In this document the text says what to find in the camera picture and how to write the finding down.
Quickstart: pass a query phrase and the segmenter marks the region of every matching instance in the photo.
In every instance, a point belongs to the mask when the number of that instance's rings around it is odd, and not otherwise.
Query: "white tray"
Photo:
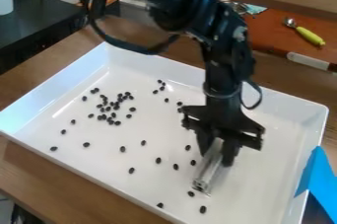
[[[154,95],[158,79],[166,89]],[[0,113],[0,130],[13,141],[102,187],[176,223],[300,223],[307,192],[294,198],[310,151],[320,144],[328,109],[320,104],[263,89],[262,105],[244,111],[266,127],[262,151],[243,147],[211,196],[191,190],[200,163],[195,135],[180,126],[176,102],[201,105],[204,71],[158,56],[102,43]],[[98,87],[98,94],[90,90]],[[88,118],[100,114],[100,94],[129,91],[118,111],[120,126]],[[244,99],[255,99],[244,87]],[[128,109],[136,112],[130,119]],[[70,124],[75,118],[76,124]],[[67,129],[65,135],[61,129]],[[85,148],[84,142],[91,146]],[[185,151],[185,145],[191,145]],[[55,152],[49,150],[57,146]],[[126,147],[120,153],[120,146]],[[162,158],[160,165],[155,159]],[[179,170],[172,165],[177,163]],[[135,173],[130,175],[129,168]],[[162,202],[164,208],[156,205]],[[201,205],[207,212],[201,214]]]

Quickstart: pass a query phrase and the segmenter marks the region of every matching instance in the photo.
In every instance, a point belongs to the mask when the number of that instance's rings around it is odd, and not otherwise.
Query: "spoon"
[[[312,44],[318,46],[325,45],[325,41],[321,37],[303,27],[298,27],[294,19],[286,17],[283,23],[287,27],[295,29],[297,32],[301,34],[302,37],[310,41]]]

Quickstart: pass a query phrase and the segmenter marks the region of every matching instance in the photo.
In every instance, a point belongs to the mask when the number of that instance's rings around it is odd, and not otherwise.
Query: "black surface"
[[[0,55],[34,42],[36,36],[81,13],[80,7],[60,0],[14,0],[14,11],[0,16]]]

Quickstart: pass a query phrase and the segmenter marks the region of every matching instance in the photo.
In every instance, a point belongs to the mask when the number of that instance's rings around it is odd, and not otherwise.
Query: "floor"
[[[0,224],[10,224],[14,203],[0,194]]]

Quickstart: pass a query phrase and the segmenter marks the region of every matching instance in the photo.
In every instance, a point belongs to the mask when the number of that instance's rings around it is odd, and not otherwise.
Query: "wooden table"
[[[326,45],[320,48],[306,41],[295,30],[283,25],[285,17],[294,18],[300,27],[321,36]],[[295,52],[337,65],[337,22],[275,9],[267,9],[255,19],[248,15],[244,18],[253,49],[283,57]]]
[[[110,35],[141,44],[153,44],[167,36],[158,30],[116,18],[106,19],[101,24]],[[90,28],[85,28],[0,76],[0,109],[100,42]],[[164,56],[202,66],[199,48],[188,38],[181,38]],[[263,53],[256,52],[255,57],[254,79],[262,86],[330,107],[323,146],[337,171],[337,78]],[[4,138],[0,138],[0,158],[2,192],[42,219],[62,224],[168,223]]]

